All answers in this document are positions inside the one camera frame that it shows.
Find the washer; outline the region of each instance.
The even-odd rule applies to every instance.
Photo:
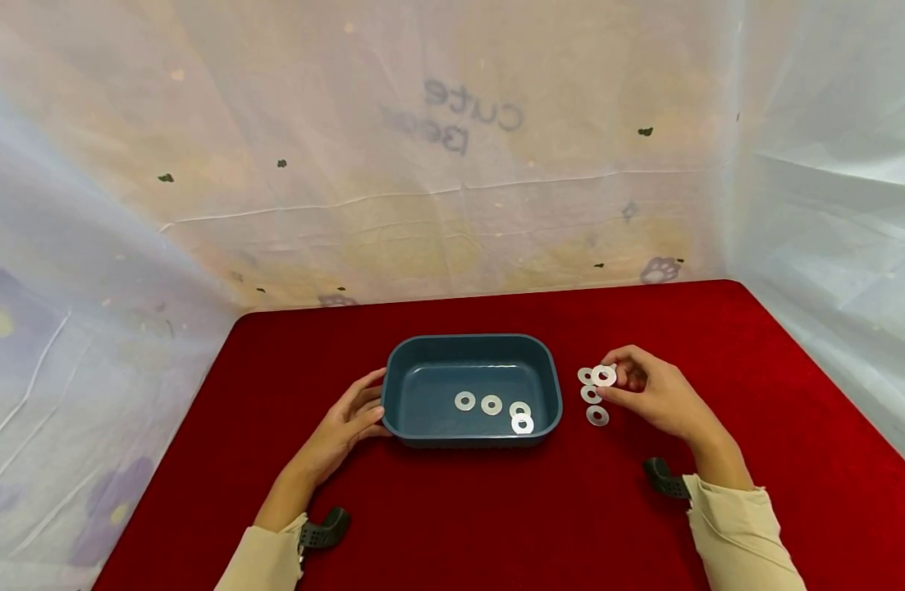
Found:
[[[600,402],[602,398],[600,398],[600,394],[596,393],[596,386],[583,386],[580,388],[580,396],[587,402],[592,405],[595,405],[597,402]]]
[[[577,379],[580,380],[581,384],[593,386],[593,369],[588,367],[577,369]]]
[[[523,412],[512,417],[512,430],[518,435],[527,435],[534,430],[534,419]]]
[[[607,378],[600,378],[605,373]],[[593,368],[593,383],[600,387],[608,387],[616,384],[616,369],[612,366],[598,365]]]
[[[587,409],[587,421],[597,427],[604,427],[610,422],[610,413],[599,405],[592,405]]]
[[[455,408],[459,410],[471,410],[475,408],[475,394],[472,394],[472,392],[459,392],[456,394]]]
[[[485,411],[485,415],[497,415],[497,413],[501,412],[501,399],[495,394],[488,394],[488,396],[482,398],[482,410]]]
[[[531,416],[531,406],[528,406],[528,403],[521,402],[521,400],[517,400],[512,403],[512,405],[508,406],[508,415],[527,415]]]

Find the beige sleeve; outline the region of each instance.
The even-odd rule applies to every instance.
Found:
[[[712,591],[806,590],[767,491],[736,491],[684,475],[691,494],[688,524]]]
[[[301,527],[308,514],[298,515],[278,534],[247,528],[216,591],[291,591],[301,579]]]

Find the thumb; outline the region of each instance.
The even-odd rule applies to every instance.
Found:
[[[374,424],[377,424],[379,419],[383,418],[383,412],[383,406],[379,405],[374,406],[370,410],[361,412],[357,418],[347,424],[347,428],[350,430],[350,436],[354,437],[360,435],[366,428],[370,428]]]
[[[643,403],[642,394],[626,392],[618,387],[598,387],[596,393],[600,394],[600,398],[615,405],[622,406],[635,413],[639,413],[639,408]]]

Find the plastic tray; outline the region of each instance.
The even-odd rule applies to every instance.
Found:
[[[455,397],[472,392],[475,406]],[[482,398],[496,394],[502,409],[486,415]],[[534,429],[517,434],[509,406],[531,406]],[[383,381],[384,427],[409,447],[529,447],[556,427],[564,405],[551,353],[528,335],[413,337],[390,354]]]

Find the red table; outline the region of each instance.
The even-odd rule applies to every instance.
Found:
[[[404,338],[517,332],[550,347],[564,418],[539,447],[364,442],[318,492],[354,517],[299,590],[705,589],[684,517],[641,461],[692,470],[625,410],[592,427],[577,368],[635,342],[683,369],[765,485],[807,587],[905,589],[905,462],[730,281],[253,314],[235,325],[98,579],[211,589],[278,470]]]

